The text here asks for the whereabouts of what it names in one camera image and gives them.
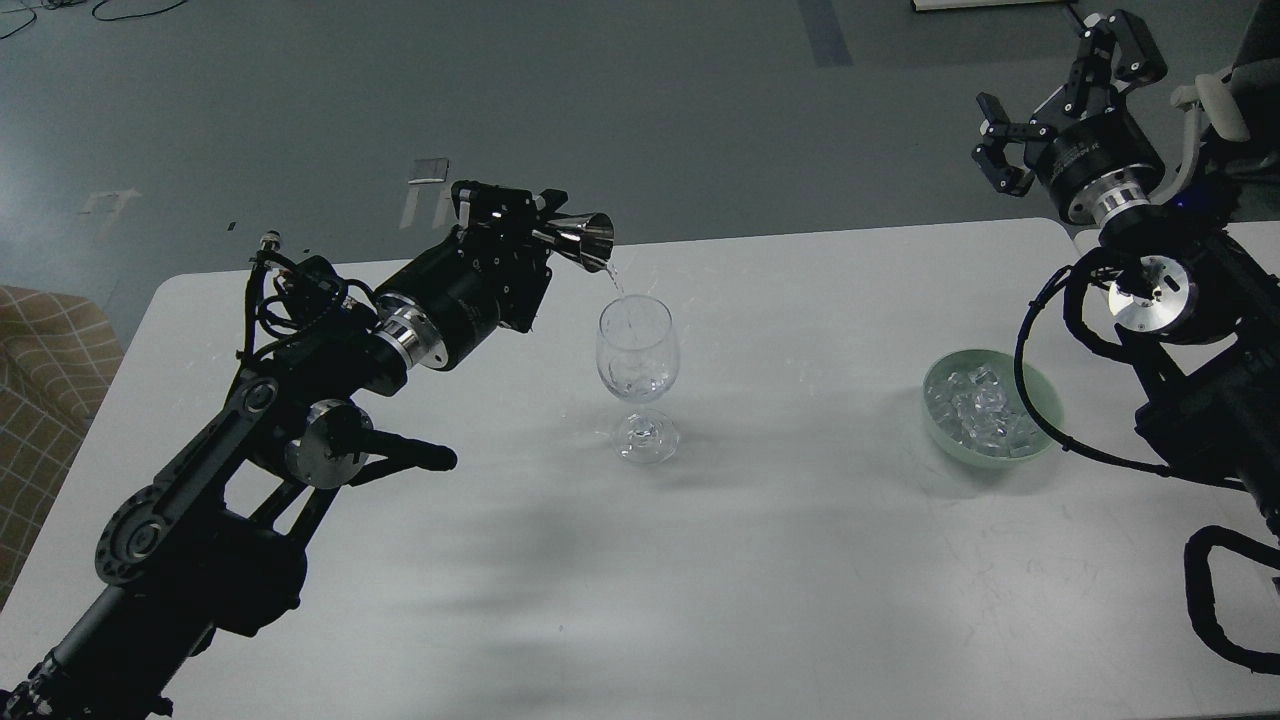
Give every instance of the cable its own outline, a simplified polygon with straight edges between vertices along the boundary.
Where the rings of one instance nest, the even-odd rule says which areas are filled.
[[[19,32],[19,31],[22,31],[23,28],[26,28],[26,27],[27,27],[27,26],[29,26],[31,23],[36,22],[36,10],[32,10],[31,8],[27,8],[27,4],[26,4],[26,3],[23,3],[23,4],[22,4],[22,6],[23,6],[23,8],[24,8],[24,9],[26,9],[26,10],[28,12],[28,13],[31,13],[31,19],[28,19],[27,22],[22,23],[20,26],[18,26],[17,28],[14,28],[14,29],[12,29],[12,31],[9,31],[9,32],[6,32],[6,33],[4,33],[4,35],[0,35],[0,40],[4,40],[4,38],[6,38],[6,37],[13,37],[13,36],[18,35],[18,32]]]
[[[1105,462],[1107,465],[1126,468],[1129,470],[1140,470],[1143,473],[1151,473],[1155,475],[1160,475],[1162,478],[1178,478],[1197,484],[1248,492],[1244,487],[1244,483],[1238,480],[1229,480],[1225,478],[1198,478],[1194,475],[1187,475],[1184,473],[1179,473],[1167,465],[1139,462],[1137,460],[1128,460],[1124,457],[1119,457],[1116,455],[1111,455],[1108,452],[1103,452],[1096,447],[1088,446],[1075,439],[1074,437],[1066,434],[1056,425],[1053,425],[1047,418],[1044,418],[1044,415],[1042,415],[1039,410],[1037,410],[1036,405],[1032,402],[1030,395],[1027,392],[1027,375],[1024,365],[1027,341],[1030,338],[1032,327],[1036,324],[1036,318],[1038,318],[1039,314],[1044,310],[1050,300],[1057,296],[1059,292],[1062,292],[1062,290],[1071,282],[1070,279],[1068,279],[1068,274],[1070,274],[1073,270],[1074,266],[1068,265],[1065,268],[1060,268],[1056,273],[1053,273],[1050,281],[1044,283],[1044,287],[1036,296],[1036,299],[1028,304],[1029,309],[1027,310],[1027,316],[1023,318],[1023,325],[1021,328],[1018,329],[1018,343],[1014,347],[1014,386],[1018,388],[1018,397],[1021,398],[1023,405],[1027,407],[1027,414],[1030,415],[1032,420],[1034,420],[1036,424],[1039,425],[1042,430],[1044,430],[1044,434],[1057,441],[1057,443],[1062,446],[1064,451],[1075,452],[1078,455],[1088,457],[1089,460],[1096,460],[1098,462]]]
[[[168,8],[161,8],[159,10],[152,10],[150,13],[138,13],[136,15],[116,15],[114,18],[104,18],[104,17],[99,15],[97,14],[99,8],[101,8],[102,5],[106,5],[108,3],[111,3],[111,1],[113,0],[99,0],[99,4],[93,5],[93,9],[90,10],[90,14],[93,15],[93,18],[96,18],[99,20],[102,20],[104,23],[114,23],[116,20],[132,20],[134,18],[150,18],[152,15],[159,15],[159,14],[163,14],[163,13],[168,13],[169,10],[173,10],[178,5],[186,5],[187,4],[187,0],[178,0],[173,5],[169,5]]]

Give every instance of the gray floor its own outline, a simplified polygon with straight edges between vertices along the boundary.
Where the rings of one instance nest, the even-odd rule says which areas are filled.
[[[1166,160],[1181,123],[1169,94],[1230,63],[1253,5],[1123,4],[1170,64],[1132,100]],[[193,0],[120,23],[88,10],[38,10],[0,41],[0,284],[88,296],[124,341],[159,283],[243,268],[268,228],[335,261],[433,245],[438,187],[399,227],[416,158],[448,156],[451,179],[564,188],[570,209],[609,213],[620,242],[1051,215],[1038,190],[996,196],[969,160],[973,97],[1025,117],[1075,49],[1050,5]],[[23,19],[0,14],[0,35]]]

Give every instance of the white tape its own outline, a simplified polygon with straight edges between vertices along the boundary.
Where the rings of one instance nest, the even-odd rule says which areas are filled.
[[[401,213],[401,229],[404,229],[413,224],[413,217],[417,215],[417,191],[419,186],[411,186],[408,188],[408,195],[404,196],[404,211]]]

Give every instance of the ice cube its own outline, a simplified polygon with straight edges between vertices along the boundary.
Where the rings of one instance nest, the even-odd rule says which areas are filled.
[[[969,382],[975,386],[998,386],[1000,375],[996,374],[996,369],[989,364],[983,363],[973,370],[969,370]]]
[[[1036,452],[1044,439],[1044,430],[1039,429],[1036,420],[1025,413],[1014,416],[1009,424],[1009,455],[1010,457],[1025,457]]]

